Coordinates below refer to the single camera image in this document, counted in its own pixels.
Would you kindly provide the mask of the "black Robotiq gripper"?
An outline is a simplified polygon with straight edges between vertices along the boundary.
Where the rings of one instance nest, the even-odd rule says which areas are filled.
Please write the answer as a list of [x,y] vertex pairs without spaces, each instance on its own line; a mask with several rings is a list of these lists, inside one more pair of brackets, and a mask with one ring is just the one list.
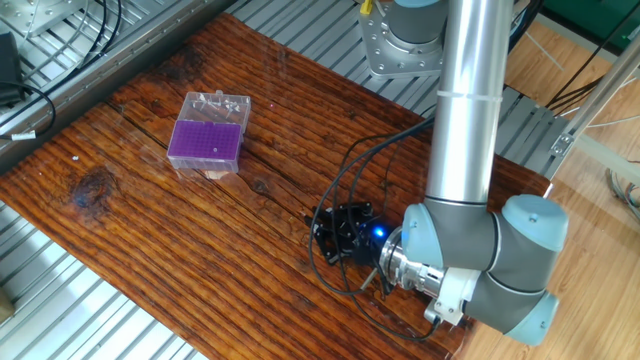
[[[352,257],[353,253],[357,265],[376,267],[392,226],[373,218],[373,205],[360,202],[322,210],[315,223],[312,223],[311,216],[306,215],[304,222],[314,230],[316,244],[329,266],[336,265],[340,258]],[[344,232],[351,230],[351,225],[356,227],[356,237],[352,232]]]

